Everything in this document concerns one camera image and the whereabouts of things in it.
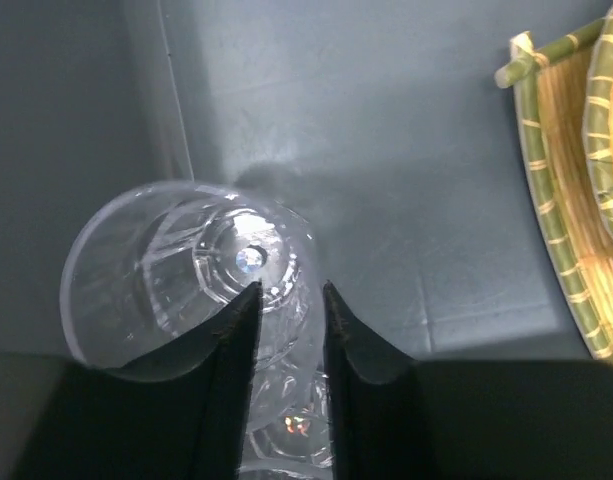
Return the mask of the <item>round green-rimmed bamboo tray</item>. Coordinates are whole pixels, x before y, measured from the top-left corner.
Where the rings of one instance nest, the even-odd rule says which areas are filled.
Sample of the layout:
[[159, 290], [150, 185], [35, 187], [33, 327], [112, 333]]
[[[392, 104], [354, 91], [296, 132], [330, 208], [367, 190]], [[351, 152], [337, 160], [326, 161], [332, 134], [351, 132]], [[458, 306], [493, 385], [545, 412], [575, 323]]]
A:
[[594, 44], [582, 122], [582, 140], [600, 218], [613, 241], [613, 5]]

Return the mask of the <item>clear glass cup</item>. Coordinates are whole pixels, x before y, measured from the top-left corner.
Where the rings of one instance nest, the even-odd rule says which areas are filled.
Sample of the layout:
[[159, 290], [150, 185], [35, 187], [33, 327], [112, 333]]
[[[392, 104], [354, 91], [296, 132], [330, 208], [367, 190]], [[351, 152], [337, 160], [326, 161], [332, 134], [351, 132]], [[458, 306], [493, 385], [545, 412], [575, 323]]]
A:
[[315, 248], [306, 221], [278, 202], [185, 181], [110, 201], [64, 265], [60, 311], [79, 361], [120, 367], [262, 288], [257, 370], [308, 379], [316, 368]]
[[263, 312], [240, 479], [330, 479], [320, 294]]

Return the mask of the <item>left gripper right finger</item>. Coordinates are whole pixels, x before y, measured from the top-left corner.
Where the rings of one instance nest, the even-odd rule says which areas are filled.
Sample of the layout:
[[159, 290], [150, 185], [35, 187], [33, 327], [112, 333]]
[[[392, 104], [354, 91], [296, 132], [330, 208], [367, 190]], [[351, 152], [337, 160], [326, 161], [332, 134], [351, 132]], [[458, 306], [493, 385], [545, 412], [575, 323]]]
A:
[[337, 479], [613, 479], [613, 366], [416, 360], [323, 289]]

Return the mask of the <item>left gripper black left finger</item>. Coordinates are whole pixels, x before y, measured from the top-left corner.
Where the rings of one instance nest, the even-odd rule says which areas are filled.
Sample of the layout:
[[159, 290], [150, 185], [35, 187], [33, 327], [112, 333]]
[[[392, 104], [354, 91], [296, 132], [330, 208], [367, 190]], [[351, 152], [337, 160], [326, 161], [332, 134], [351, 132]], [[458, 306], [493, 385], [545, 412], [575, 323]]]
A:
[[0, 479], [232, 479], [261, 323], [252, 283], [123, 367], [0, 354]]

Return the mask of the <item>grey plastic bin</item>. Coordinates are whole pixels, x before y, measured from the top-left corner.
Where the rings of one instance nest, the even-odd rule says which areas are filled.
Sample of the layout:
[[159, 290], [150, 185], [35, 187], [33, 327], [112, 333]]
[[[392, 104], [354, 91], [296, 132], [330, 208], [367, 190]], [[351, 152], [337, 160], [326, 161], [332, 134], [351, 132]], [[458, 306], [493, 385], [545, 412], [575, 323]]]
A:
[[65, 354], [65, 258], [162, 177], [235, 184], [314, 230], [407, 353], [584, 359], [532, 209], [509, 39], [605, 1], [0, 1], [0, 350]]

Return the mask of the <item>square woven bamboo mat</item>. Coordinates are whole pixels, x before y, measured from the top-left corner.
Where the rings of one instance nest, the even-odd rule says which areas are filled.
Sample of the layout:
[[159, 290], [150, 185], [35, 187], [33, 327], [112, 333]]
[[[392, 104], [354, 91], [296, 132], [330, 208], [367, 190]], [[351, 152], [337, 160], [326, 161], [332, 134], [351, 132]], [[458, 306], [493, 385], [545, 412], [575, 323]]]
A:
[[604, 17], [541, 48], [529, 32], [513, 37], [495, 82], [513, 91], [533, 208], [562, 293], [590, 355], [613, 365], [613, 241], [582, 140], [587, 72]]

